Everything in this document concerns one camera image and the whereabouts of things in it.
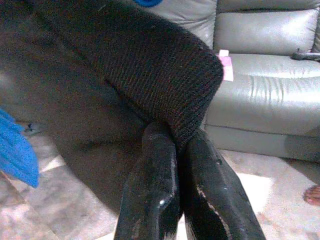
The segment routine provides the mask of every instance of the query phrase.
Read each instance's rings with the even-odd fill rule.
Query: sofa seat
[[[230,56],[234,81],[222,83],[206,116],[205,129],[215,144],[236,151],[318,159],[320,64],[280,55]]]

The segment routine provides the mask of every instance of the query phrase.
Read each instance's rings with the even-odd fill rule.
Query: human foot
[[[311,205],[320,206],[320,185],[308,188],[304,192],[303,199]]]

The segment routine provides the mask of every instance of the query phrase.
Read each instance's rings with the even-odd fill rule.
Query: floor
[[[132,153],[121,144],[100,145],[66,165],[45,134],[28,140],[39,159],[39,187],[0,172],[0,239],[112,240]],[[320,164],[221,152],[237,172],[267,240],[320,240],[320,207],[302,198],[305,189],[320,184]],[[177,235],[187,239],[183,218]]]

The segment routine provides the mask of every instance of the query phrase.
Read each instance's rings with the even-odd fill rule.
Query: blue towel
[[[39,178],[37,156],[21,135],[23,130],[14,118],[0,109],[0,170],[36,188]]]

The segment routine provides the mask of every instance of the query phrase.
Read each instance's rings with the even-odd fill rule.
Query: gray leather sofa
[[[230,51],[234,81],[214,97],[204,129],[217,147],[320,161],[320,0],[163,0],[145,8]]]

